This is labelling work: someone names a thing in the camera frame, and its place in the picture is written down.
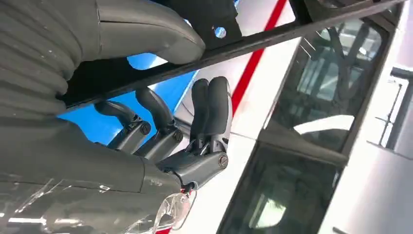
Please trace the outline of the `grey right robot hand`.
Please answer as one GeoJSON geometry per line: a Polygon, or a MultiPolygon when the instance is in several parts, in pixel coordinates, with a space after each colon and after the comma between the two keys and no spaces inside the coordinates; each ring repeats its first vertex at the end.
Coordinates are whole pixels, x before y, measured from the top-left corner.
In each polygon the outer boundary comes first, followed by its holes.
{"type": "Polygon", "coordinates": [[[228,163],[231,101],[225,77],[193,86],[189,145],[150,88],[136,91],[156,136],[127,106],[99,113],[124,128],[108,145],[62,119],[63,97],[122,79],[117,66],[151,53],[172,64],[197,61],[206,45],[197,24],[151,0],[3,0],[0,3],[0,231],[3,234],[156,233],[183,218],[187,190],[228,163]]]}

